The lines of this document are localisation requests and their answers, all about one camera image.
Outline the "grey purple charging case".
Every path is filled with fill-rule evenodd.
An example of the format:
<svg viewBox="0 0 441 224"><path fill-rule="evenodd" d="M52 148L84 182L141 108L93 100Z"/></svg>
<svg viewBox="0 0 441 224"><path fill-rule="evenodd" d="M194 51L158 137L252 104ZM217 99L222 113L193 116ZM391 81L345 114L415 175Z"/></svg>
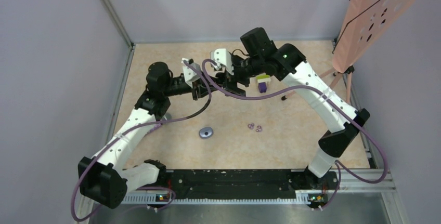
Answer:
<svg viewBox="0 0 441 224"><path fill-rule="evenodd" d="M208 139L208 138L211 138L212 136L213 136L213 134L214 134L214 130L213 130L213 128L212 127L204 127L204 128L201 128L200 130L199 130L199 137L201 138L201 139Z"/></svg>

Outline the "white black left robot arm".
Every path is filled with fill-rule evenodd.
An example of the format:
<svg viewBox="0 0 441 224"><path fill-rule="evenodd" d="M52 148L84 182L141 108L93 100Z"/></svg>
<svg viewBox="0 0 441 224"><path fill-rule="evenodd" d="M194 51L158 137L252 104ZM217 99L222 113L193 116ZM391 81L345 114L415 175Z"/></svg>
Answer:
<svg viewBox="0 0 441 224"><path fill-rule="evenodd" d="M129 192L145 185L154 189L166 185L165 166L158 161L147 160L128 169L124 165L144 136L156 126L196 117L210 104L208 100L200 110L189 116L166 118L171 96L191 94L194 99L211 97L212 87L200 65L185 58L182 64L183 72L177 77L173 76L164 62L155 62L149 67L146 88L125 123L93 157L80 160L79 180L73 197L80 193L114 209Z"/></svg>

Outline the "glossy black charging case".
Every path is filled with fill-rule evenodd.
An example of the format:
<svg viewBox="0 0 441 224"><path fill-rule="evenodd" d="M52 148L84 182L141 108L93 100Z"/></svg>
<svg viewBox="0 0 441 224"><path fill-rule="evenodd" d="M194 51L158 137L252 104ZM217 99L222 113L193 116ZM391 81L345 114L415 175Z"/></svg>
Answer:
<svg viewBox="0 0 441 224"><path fill-rule="evenodd" d="M226 83L228 82L225 73L216 73L215 82L218 86L225 88Z"/></svg>

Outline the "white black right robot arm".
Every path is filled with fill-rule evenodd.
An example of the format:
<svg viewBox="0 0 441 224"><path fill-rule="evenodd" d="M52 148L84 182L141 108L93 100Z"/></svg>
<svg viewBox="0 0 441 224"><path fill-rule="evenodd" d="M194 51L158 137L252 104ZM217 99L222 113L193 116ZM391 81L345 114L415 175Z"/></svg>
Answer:
<svg viewBox="0 0 441 224"><path fill-rule="evenodd" d="M359 127L364 126L370 113L366 109L357 110L340 98L293 44L277 47L262 27L246 32L240 40L248 53L245 59L223 49L212 54L212 60L226 70L224 88L244 96L245 91L238 89L237 84L248 86L250 78L261 74L296 87L294 92L328 128L318 141L319 149L314 158L304 170L306 184L312 189L320 188L326 182L326 173L359 134Z"/></svg>

